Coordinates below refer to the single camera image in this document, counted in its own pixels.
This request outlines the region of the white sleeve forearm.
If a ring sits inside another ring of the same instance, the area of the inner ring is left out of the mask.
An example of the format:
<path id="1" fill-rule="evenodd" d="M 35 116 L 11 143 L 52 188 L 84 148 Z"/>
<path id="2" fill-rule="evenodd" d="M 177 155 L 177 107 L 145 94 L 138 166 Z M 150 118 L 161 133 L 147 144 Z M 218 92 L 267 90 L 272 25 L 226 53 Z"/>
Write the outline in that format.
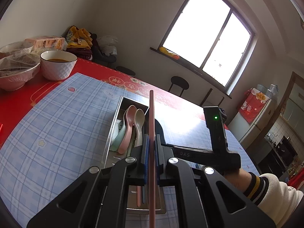
<path id="1" fill-rule="evenodd" d="M 303 202 L 303 192 L 270 173 L 257 176 L 241 170 L 237 188 L 267 214 L 276 227 L 283 227 Z"/>

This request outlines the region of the person's right hand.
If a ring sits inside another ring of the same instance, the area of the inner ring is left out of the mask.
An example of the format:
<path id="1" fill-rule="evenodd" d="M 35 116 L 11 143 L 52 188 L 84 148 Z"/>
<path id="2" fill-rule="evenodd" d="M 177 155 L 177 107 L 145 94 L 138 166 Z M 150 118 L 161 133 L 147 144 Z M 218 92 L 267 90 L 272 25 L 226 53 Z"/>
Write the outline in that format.
<path id="1" fill-rule="evenodd" d="M 224 177 L 242 193 L 246 192 L 252 179 L 251 174 L 243 169 L 239 169 L 232 173 L 227 173 L 224 175 Z"/>

